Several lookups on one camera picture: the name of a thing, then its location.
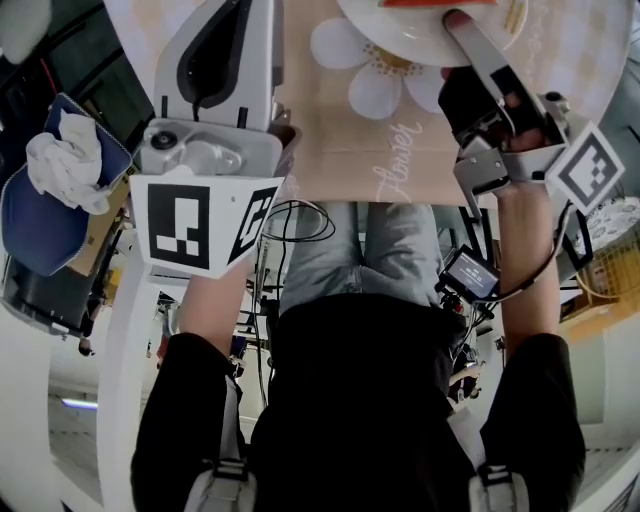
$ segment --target small screen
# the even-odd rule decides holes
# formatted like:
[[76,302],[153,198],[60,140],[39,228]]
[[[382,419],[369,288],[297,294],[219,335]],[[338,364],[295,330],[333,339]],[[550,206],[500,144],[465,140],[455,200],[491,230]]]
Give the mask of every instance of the small screen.
[[498,283],[495,275],[465,253],[451,265],[448,274],[480,299],[488,297]]

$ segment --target leg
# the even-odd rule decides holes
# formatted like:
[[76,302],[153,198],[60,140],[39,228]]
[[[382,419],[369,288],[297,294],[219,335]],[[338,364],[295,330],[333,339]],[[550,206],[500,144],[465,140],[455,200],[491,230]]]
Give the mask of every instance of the leg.
[[[326,295],[360,291],[358,267],[362,262],[355,203],[322,203],[336,226],[335,234],[321,242],[295,244],[280,302],[280,314]],[[300,210],[296,236],[312,235],[322,221],[310,208]]]
[[362,287],[424,306],[438,305],[442,270],[438,233],[429,205],[369,205]]

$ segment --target gray pants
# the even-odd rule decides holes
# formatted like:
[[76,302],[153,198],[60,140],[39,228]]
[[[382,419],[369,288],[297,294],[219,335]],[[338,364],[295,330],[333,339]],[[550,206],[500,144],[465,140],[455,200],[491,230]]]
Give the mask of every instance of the gray pants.
[[[364,255],[358,240],[355,203],[322,203],[336,233],[321,242],[296,244],[280,313],[327,295],[370,293],[423,306],[438,305],[435,291],[442,267],[431,206],[372,203]],[[312,235],[321,221],[301,209],[296,236]]]

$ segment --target white plate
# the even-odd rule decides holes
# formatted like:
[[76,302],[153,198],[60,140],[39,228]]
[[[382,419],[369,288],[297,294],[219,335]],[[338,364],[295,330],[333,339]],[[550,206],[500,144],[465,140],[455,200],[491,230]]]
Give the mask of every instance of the white plate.
[[[518,38],[527,19],[529,0],[524,4],[520,22],[514,33],[504,28],[511,0],[498,0],[497,5],[463,6],[499,48],[507,49]],[[338,0],[344,15],[356,28],[380,48],[418,64],[441,67],[469,65],[455,41],[442,26],[442,16],[451,7],[423,9],[380,7],[379,0]]]

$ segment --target red food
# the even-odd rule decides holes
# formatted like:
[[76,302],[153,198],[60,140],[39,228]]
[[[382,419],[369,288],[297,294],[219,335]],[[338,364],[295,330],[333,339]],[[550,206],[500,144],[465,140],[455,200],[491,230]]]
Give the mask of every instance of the red food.
[[382,7],[453,7],[458,5],[496,4],[497,0],[382,0]]

